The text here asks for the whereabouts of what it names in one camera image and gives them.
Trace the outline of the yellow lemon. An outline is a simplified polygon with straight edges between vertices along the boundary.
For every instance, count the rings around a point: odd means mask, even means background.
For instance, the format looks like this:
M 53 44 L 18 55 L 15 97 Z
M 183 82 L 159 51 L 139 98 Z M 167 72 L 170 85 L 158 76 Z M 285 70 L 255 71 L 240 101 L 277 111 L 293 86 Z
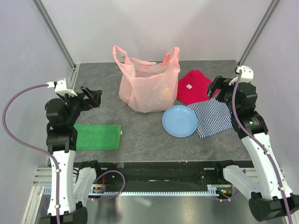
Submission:
M 171 100 L 172 99 L 172 90 L 169 88 L 165 88 L 162 90 L 162 97 L 165 99 Z

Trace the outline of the pink plastic bag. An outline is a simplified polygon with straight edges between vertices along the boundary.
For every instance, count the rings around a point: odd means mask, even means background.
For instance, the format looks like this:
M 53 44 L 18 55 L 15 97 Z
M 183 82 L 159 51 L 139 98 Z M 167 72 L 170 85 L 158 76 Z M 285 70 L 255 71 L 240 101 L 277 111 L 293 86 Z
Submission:
M 113 56 L 122 72 L 119 97 L 136 112 L 161 112 L 174 106 L 180 72 L 178 47 L 171 48 L 162 62 L 148 62 L 129 57 L 119 46 Z M 162 90 L 172 90 L 172 99 L 162 97 Z

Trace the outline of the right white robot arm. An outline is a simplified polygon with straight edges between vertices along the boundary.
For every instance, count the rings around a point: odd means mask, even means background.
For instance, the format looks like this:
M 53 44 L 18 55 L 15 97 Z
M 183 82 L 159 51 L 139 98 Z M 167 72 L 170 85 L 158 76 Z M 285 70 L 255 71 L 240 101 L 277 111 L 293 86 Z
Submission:
M 256 111 L 257 92 L 251 83 L 217 76 L 207 87 L 207 95 L 225 103 L 230 112 L 233 129 L 246 147 L 258 182 L 253 181 L 237 165 L 228 165 L 214 171 L 218 183 L 229 181 L 248 200 L 253 217 L 261 222 L 287 217 L 299 209 L 299 196 L 287 184 L 272 151 L 268 128 Z

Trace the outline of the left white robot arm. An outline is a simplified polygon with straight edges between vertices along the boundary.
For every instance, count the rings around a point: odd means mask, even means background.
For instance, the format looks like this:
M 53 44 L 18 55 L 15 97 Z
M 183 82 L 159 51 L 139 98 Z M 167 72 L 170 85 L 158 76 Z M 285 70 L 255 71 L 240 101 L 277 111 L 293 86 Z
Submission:
M 82 111 L 99 107 L 102 91 L 82 86 L 51 99 L 45 105 L 47 124 L 46 145 L 51 162 L 51 198 L 47 217 L 42 224 L 86 224 L 86 203 L 93 183 L 102 180 L 103 173 L 97 161 L 78 165 L 74 177 L 74 159 L 78 132 L 74 125 Z

